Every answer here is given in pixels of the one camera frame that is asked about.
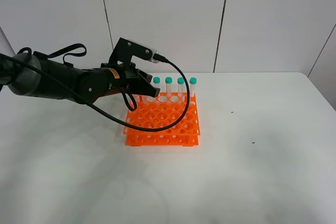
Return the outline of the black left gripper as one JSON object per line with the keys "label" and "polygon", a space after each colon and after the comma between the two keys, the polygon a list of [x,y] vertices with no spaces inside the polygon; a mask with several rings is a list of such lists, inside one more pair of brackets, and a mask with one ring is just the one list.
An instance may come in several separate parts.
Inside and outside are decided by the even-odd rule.
{"label": "black left gripper", "polygon": [[100,68],[84,69],[77,79],[76,92],[86,101],[120,92],[158,97],[160,88],[151,85],[152,76],[123,64],[102,64]]}

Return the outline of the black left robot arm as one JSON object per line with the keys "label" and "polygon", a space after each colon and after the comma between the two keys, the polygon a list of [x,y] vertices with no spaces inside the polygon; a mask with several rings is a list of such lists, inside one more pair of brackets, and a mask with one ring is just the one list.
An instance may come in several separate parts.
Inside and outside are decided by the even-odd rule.
{"label": "black left robot arm", "polygon": [[156,98],[160,90],[151,85],[152,76],[137,69],[103,63],[99,68],[78,69],[38,57],[27,49],[14,56],[14,63],[1,55],[1,86],[27,97],[94,103],[113,94],[144,95]]}

